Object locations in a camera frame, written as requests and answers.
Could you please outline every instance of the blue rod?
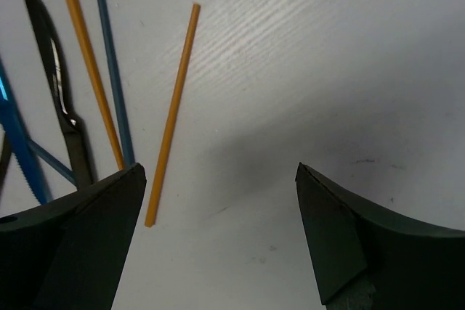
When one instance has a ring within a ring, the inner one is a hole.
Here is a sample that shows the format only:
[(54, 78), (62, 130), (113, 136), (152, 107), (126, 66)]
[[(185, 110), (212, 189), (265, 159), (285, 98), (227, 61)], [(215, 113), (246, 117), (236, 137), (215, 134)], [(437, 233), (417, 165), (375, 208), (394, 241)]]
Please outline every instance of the blue rod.
[(29, 149), (32, 150), (34, 154), (39, 156), (43, 161), (48, 163), (56, 172), (65, 177), (72, 185), (76, 186), (76, 181), (74, 179), (73, 172), (63, 165), (58, 159), (56, 159), (52, 154), (47, 152), (43, 147), (35, 143), (32, 139), (28, 140)]
[(123, 89), (121, 87), (115, 45), (113, 43), (113, 36), (111, 34), (110, 16), (108, 15), (106, 0), (97, 0), (97, 3), (99, 6), (100, 22), (102, 23), (103, 40), (105, 42), (105, 51), (107, 53), (107, 64), (108, 71), (110, 72), (111, 91), (113, 93), (113, 101), (115, 102), (116, 120), (118, 121), (124, 165), (125, 167), (129, 167), (135, 162), (134, 150), (132, 149), (128, 116), (124, 106)]

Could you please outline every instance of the white table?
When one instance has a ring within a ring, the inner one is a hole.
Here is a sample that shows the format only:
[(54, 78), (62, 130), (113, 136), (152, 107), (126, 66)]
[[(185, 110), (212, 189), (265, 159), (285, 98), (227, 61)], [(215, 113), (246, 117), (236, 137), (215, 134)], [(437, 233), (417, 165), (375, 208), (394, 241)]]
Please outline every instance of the white table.
[[(147, 195), (115, 310), (321, 309), (299, 161), (465, 229), (465, 0), (108, 0), (147, 193), (193, 1), (203, 7), (158, 223), (143, 226)], [(101, 179), (117, 168), (68, 9), (44, 3)], [(81, 4), (111, 96), (97, 2)], [(31, 136), (69, 164), (23, 0), (0, 0), (0, 55)], [(43, 168), (56, 196), (73, 191)], [(12, 164), (0, 215), (35, 204)]]

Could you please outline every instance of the black knife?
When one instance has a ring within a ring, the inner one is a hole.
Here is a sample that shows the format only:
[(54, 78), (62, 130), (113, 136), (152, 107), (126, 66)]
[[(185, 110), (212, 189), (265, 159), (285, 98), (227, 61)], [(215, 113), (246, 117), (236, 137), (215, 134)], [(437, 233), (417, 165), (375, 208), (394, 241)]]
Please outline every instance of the black knife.
[(68, 73), (57, 31), (42, 0), (25, 0), (25, 3), (39, 46), (60, 128), (65, 137), (76, 186), (82, 189), (94, 183), (94, 180), (84, 125), (70, 102)]

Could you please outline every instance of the stick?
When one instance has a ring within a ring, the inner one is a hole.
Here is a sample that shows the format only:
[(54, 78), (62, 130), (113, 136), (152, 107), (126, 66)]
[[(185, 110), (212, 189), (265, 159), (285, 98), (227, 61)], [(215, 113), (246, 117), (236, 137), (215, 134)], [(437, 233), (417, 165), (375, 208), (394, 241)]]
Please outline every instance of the stick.
[(158, 155), (157, 169), (153, 179), (152, 192), (148, 203), (147, 215), (145, 217), (145, 226), (151, 227), (155, 224), (157, 217), (158, 204), (160, 203), (161, 188), (165, 178), (166, 164), (168, 163), (169, 150), (171, 141), (173, 140), (174, 127), (176, 125), (177, 112), (181, 102), (182, 88), (186, 80), (187, 66), (189, 65), (190, 53), (194, 42), (195, 29), (197, 27), (198, 16), (201, 6), (194, 3), (192, 13), (190, 15), (189, 27), (187, 29), (184, 49), (182, 50), (181, 63), (177, 71), (176, 83), (174, 85), (173, 97), (169, 106), (168, 118), (166, 119), (165, 132), (161, 141), (160, 154)]
[(81, 47), (82, 56), (89, 72), (92, 87), (94, 88), (95, 98), (99, 105), (100, 114), (102, 114), (103, 123), (107, 129), (108, 138), (115, 155), (116, 163), (120, 170), (124, 167), (123, 155), (121, 154), (121, 148), (119, 147), (118, 136), (116, 136), (115, 126), (110, 114), (110, 108), (108, 107), (107, 97), (105, 96), (105, 90), (103, 89), (102, 80), (100, 79), (97, 62), (95, 61), (94, 51), (89, 39), (89, 33), (87, 32), (86, 22), (82, 14), (81, 5), (79, 0), (66, 0), (68, 10), (70, 12), (71, 20), (73, 21), (74, 30), (78, 37), (79, 46)]
[(111, 34), (110, 16), (106, 0), (97, 0), (100, 13), (100, 22), (102, 24), (103, 41), (105, 42), (105, 51), (107, 53), (108, 72), (110, 74), (111, 91), (115, 103), (116, 121), (118, 121), (119, 138), (121, 148), (123, 148), (124, 165), (129, 167), (134, 160), (134, 150), (132, 148), (131, 133), (129, 132), (128, 115), (124, 106), (123, 89), (118, 69), (118, 60), (116, 59), (115, 44)]

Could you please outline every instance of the orange straw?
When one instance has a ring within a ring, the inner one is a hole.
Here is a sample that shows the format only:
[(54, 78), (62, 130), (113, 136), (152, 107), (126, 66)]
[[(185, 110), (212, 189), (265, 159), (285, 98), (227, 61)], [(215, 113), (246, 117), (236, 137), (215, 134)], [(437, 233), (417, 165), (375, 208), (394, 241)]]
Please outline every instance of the orange straw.
[(73, 21), (74, 31), (78, 37), (79, 46), (81, 47), (82, 56), (89, 72), (92, 87), (94, 88), (95, 98), (99, 105), (100, 114), (102, 114), (103, 123), (107, 129), (107, 135), (110, 139), (110, 144), (115, 155), (116, 163), (118, 168), (122, 170), (124, 168), (123, 154), (119, 146), (118, 136), (116, 136), (115, 125), (111, 118), (110, 108), (108, 107), (107, 97), (105, 96), (105, 90), (103, 89), (102, 79), (100, 78), (99, 68), (95, 61), (94, 50), (89, 39), (89, 33), (87, 32), (86, 22), (82, 14), (81, 5), (79, 0), (66, 0), (68, 10), (70, 12), (71, 20)]
[(161, 141), (160, 154), (158, 155), (157, 169), (153, 179), (152, 192), (148, 203), (147, 215), (145, 217), (145, 226), (151, 227), (155, 224), (157, 218), (158, 204), (160, 203), (161, 188), (165, 178), (166, 165), (168, 163), (169, 150), (173, 140), (174, 127), (176, 126), (177, 112), (181, 102), (182, 88), (186, 80), (187, 67), (189, 66), (190, 53), (194, 43), (195, 29), (197, 28), (198, 16), (201, 6), (194, 3), (190, 15), (189, 27), (187, 28), (184, 49), (182, 50), (181, 63), (177, 71), (176, 83), (174, 85), (173, 97), (169, 106), (168, 118), (166, 119), (165, 132)]

